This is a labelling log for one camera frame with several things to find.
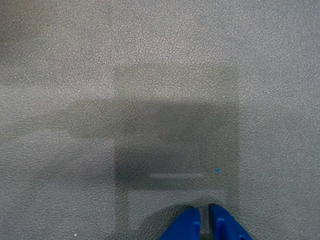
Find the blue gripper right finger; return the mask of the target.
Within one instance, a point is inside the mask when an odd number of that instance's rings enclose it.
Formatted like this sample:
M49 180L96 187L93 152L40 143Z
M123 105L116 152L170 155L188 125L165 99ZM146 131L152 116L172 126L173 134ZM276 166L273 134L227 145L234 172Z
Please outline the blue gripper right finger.
M253 240L245 228L222 206L209 206L210 223L215 240Z

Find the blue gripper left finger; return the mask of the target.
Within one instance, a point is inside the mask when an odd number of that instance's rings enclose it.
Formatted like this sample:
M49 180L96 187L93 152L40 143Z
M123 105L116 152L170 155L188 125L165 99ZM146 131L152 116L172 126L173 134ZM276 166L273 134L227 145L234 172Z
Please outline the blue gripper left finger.
M184 210L165 230L160 240L199 240L201 214L198 208Z

